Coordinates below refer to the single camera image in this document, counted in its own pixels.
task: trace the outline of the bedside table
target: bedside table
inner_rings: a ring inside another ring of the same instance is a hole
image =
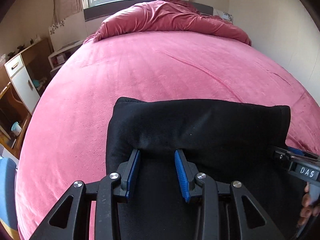
[[[83,44],[84,40],[76,41],[66,46],[63,46],[61,49],[55,51],[49,55],[48,59],[51,65],[52,70],[50,75],[54,77],[63,64],[74,54]]]

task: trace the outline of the finger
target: finger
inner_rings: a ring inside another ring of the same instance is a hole
[[[302,206],[308,207],[311,204],[311,197],[309,194],[305,194],[302,198]]]
[[[311,207],[304,207],[301,209],[300,217],[309,218],[312,215],[312,208]]]
[[[309,190],[310,190],[310,183],[307,182],[307,185],[306,185],[306,187],[304,188],[304,192],[305,192],[305,193],[308,193]]]
[[[318,216],[320,214],[320,205],[317,205],[314,209],[313,209],[313,216]]]
[[[308,218],[299,218],[298,220],[298,226],[303,226],[305,223],[307,223]]]

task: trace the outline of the headboard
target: headboard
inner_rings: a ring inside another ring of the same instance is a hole
[[[155,0],[119,0],[119,1],[103,3],[100,5],[96,5],[96,6],[84,9],[84,20],[90,21],[99,17],[112,15],[120,10],[129,8],[130,6],[136,3],[151,2],[151,1],[155,1]],[[213,15],[212,6],[204,5],[196,2],[189,2],[189,3],[191,3],[194,7],[196,7],[200,11],[200,13]]]

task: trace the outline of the pink blanket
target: pink blanket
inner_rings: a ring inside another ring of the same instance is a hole
[[[105,176],[107,127],[121,96],[289,105],[287,144],[320,151],[317,103],[286,70],[242,42],[184,31],[89,41],[51,81],[26,133],[16,190],[25,240],[75,180]]]

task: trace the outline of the blue gripper pad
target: blue gripper pad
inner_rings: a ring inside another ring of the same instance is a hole
[[[183,168],[182,161],[178,151],[174,153],[174,162],[176,164],[176,170],[177,170],[177,175],[179,179],[182,196],[184,197],[185,201],[189,203],[190,201],[189,182],[187,179],[186,172]]]
[[[288,146],[288,150],[289,150],[289,151],[292,151],[292,152],[295,153],[296,155],[304,156],[304,153],[303,153],[302,150],[299,150],[299,149],[296,149],[296,148],[292,148],[292,147],[289,147],[289,146]]]
[[[131,197],[133,196],[134,188],[137,181],[138,171],[139,171],[139,165],[140,165],[140,151],[137,152],[134,158],[132,168],[128,177],[127,192],[125,194],[125,197],[127,198],[127,200],[131,199]]]

